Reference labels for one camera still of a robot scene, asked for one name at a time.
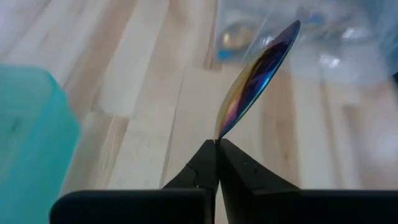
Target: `clear plastic bag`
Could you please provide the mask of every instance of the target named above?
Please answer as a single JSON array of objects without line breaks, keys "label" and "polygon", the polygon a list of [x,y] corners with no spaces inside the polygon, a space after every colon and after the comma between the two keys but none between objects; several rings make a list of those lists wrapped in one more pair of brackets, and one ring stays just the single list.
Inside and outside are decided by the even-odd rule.
[{"label": "clear plastic bag", "polygon": [[398,71],[397,12],[395,0],[219,0],[215,54],[249,62],[299,19],[292,51],[312,47],[325,78],[366,85]]}]

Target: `wooden table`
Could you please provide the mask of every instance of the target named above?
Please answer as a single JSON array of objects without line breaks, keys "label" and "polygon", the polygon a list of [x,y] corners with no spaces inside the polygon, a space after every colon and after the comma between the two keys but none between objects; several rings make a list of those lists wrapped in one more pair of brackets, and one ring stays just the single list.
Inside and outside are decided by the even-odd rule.
[{"label": "wooden table", "polygon": [[[213,136],[242,69],[213,58],[215,14],[215,0],[0,1],[2,62],[49,70],[81,122],[63,194],[157,189]],[[370,48],[344,53],[356,71],[324,69],[316,46],[295,45],[227,138],[303,188],[398,188],[395,86],[333,78],[387,76]]]}]

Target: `iridescent metal disc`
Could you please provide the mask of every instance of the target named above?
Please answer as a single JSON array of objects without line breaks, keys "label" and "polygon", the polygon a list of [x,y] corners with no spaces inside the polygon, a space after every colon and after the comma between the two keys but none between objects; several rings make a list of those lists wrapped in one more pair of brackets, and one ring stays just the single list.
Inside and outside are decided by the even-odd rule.
[{"label": "iridescent metal disc", "polygon": [[295,21],[239,74],[218,112],[215,140],[221,139],[253,105],[285,59],[299,30],[300,21]]}]

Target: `teal plastic container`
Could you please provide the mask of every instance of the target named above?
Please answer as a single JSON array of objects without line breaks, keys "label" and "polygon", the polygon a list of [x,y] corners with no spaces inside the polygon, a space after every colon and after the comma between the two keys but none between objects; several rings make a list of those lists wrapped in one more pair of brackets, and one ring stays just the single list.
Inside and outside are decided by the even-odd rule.
[{"label": "teal plastic container", "polygon": [[48,223],[79,137],[45,70],[0,65],[0,223]]}]

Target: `blurry background object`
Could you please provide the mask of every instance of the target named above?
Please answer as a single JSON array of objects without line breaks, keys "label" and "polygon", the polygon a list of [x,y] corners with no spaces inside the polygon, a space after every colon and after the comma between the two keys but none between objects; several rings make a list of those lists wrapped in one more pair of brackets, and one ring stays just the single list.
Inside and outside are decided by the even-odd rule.
[{"label": "blurry background object", "polygon": [[80,130],[45,70],[0,66],[0,223],[46,223]]},{"label": "blurry background object", "polygon": [[[321,70],[344,73],[334,82],[368,85],[398,71],[392,63],[398,58],[396,11],[393,0],[219,0],[215,54],[219,61],[251,62],[283,27],[299,19],[297,45],[316,49],[314,63]],[[217,44],[220,39],[227,41]],[[322,71],[319,76],[329,78]]]}]

